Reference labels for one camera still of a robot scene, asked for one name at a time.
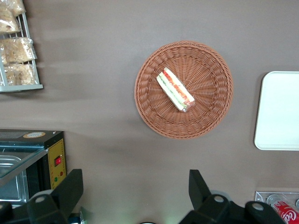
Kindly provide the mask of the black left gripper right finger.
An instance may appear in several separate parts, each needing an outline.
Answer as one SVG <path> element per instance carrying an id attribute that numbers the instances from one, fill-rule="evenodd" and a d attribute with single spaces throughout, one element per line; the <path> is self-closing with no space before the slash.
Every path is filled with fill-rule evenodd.
<path id="1" fill-rule="evenodd" d="M 181 224 L 283 224 L 269 205 L 249 201 L 241 207 L 221 194 L 212 194 L 198 170 L 189 171 L 189 197 L 193 205 Z"/>

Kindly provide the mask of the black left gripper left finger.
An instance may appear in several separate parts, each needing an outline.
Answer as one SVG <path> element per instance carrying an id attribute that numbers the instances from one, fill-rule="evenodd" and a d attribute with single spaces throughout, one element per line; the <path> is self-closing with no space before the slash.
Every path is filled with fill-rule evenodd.
<path id="1" fill-rule="evenodd" d="M 0 203 L 2 224 L 67 224 L 68 218 L 84 192 L 81 169 L 72 170 L 50 193 L 39 193 L 26 204 L 13 208 Z"/>

